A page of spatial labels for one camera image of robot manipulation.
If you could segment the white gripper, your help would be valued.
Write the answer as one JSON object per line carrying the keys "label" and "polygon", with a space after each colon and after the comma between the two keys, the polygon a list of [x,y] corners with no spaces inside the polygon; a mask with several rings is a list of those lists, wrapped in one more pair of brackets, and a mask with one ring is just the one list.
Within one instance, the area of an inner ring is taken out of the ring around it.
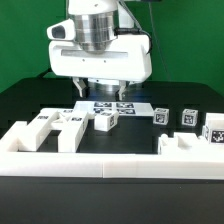
{"label": "white gripper", "polygon": [[56,75],[71,76],[79,96],[88,96],[84,78],[122,80],[116,99],[123,100],[128,82],[143,82],[152,73],[149,49],[151,43],[145,34],[118,35],[102,53],[86,52],[74,41],[74,22],[67,19],[47,28],[50,39],[50,65]]}

